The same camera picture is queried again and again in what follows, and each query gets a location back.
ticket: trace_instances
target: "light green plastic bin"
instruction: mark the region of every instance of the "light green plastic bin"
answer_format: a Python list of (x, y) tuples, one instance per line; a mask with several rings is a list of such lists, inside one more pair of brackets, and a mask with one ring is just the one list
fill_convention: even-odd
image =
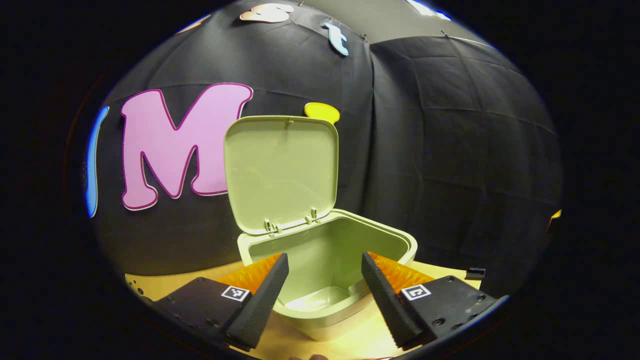
[(331, 122), (290, 116), (244, 117), (225, 136), (225, 175), (240, 229), (244, 265), (279, 252), (289, 276), (273, 310), (317, 341), (344, 334), (373, 302), (362, 253), (410, 265), (417, 243), (393, 229), (334, 209), (338, 132)]

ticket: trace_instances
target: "open lid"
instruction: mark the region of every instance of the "open lid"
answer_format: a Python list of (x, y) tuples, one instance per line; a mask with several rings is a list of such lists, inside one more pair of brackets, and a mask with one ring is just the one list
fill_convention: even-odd
[(327, 120), (251, 116), (225, 135), (225, 176), (231, 209), (245, 233), (288, 229), (333, 209), (338, 181), (338, 132)]

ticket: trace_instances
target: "lid hinge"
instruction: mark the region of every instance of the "lid hinge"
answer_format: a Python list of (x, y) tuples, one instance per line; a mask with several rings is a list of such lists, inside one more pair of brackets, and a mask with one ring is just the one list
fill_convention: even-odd
[(318, 210), (316, 208), (311, 208), (311, 214), (305, 216), (305, 220), (308, 225), (311, 223), (320, 223), (320, 219), (318, 219)]
[(264, 220), (264, 228), (269, 233), (270, 237), (274, 237), (277, 234), (282, 234), (282, 229), (280, 226), (274, 222), (270, 222), (269, 219)]

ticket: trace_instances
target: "pink letter m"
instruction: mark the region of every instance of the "pink letter m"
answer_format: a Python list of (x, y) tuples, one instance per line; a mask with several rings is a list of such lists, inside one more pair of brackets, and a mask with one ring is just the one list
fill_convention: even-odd
[(160, 90), (141, 92), (122, 106), (125, 117), (122, 204), (142, 210), (157, 203), (158, 192), (147, 184), (143, 159), (158, 183), (173, 199), (182, 193), (189, 159), (197, 150), (198, 174), (191, 189), (199, 195), (227, 191), (223, 141), (227, 129), (253, 97), (246, 85), (220, 83), (206, 88), (175, 127)]

